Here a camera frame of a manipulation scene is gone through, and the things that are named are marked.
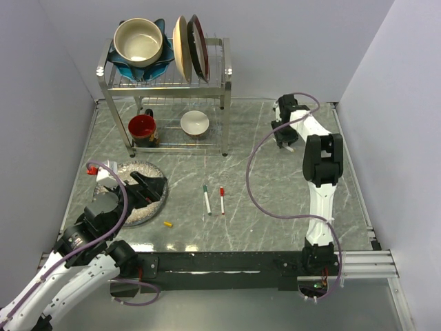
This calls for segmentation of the white pen green tip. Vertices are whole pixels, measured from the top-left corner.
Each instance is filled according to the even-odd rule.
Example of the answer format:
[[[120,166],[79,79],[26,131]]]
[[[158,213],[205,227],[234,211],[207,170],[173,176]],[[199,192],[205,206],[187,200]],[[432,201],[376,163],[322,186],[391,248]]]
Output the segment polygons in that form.
[[[204,192],[204,191],[203,191],[203,194],[204,194],[204,200],[205,200],[205,206],[206,206],[207,214],[208,214],[209,216],[211,216],[211,215],[212,215],[212,209],[211,209],[211,205],[210,205],[210,202],[209,202],[209,195],[208,195],[208,192]]]

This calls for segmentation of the white pen red tip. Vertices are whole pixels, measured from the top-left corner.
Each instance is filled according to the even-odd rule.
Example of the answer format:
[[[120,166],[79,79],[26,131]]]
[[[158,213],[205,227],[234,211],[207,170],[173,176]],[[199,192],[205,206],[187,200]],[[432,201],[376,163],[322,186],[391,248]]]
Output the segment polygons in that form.
[[[221,209],[221,214],[225,215],[225,195],[221,196],[221,194],[220,194],[220,209]]]

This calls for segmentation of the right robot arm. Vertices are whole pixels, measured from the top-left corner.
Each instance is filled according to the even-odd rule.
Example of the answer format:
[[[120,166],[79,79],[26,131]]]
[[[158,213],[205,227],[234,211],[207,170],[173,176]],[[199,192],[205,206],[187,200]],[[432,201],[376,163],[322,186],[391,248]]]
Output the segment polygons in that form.
[[[302,139],[305,152],[302,173],[309,186],[309,220],[301,265],[308,274],[318,274],[336,262],[332,224],[334,196],[343,174],[343,137],[332,133],[299,104],[293,94],[284,94],[273,105],[271,127],[279,148],[289,148]]]

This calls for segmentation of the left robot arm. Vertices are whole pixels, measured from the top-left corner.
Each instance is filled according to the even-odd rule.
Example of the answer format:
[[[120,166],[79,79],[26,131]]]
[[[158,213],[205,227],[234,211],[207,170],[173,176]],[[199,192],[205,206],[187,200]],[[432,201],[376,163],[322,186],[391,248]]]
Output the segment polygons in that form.
[[[85,206],[66,228],[47,261],[25,289],[1,309],[2,330],[51,330],[51,322],[102,283],[136,271],[138,255],[124,240],[115,240],[133,210],[159,202],[165,177],[137,171],[134,184],[120,179]]]

